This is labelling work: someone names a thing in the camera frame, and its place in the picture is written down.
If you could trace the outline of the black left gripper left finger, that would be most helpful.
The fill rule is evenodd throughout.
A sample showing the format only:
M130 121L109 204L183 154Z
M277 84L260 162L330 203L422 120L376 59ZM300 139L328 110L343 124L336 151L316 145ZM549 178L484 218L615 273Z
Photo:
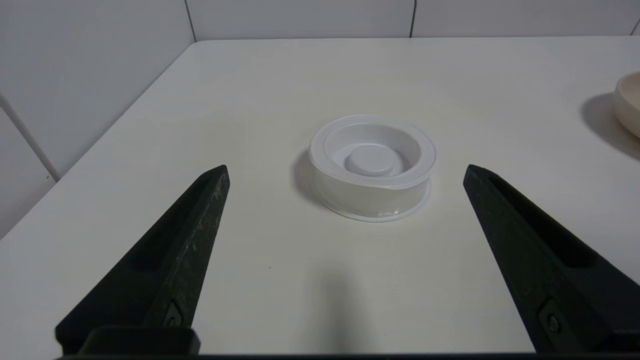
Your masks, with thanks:
M192 330L230 176L202 173L55 327L63 354L198 354Z

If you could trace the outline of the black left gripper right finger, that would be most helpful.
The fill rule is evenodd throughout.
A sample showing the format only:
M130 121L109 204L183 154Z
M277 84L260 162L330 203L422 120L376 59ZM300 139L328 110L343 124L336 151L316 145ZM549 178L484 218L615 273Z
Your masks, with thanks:
M498 174L462 184L537 353L639 352L637 282Z

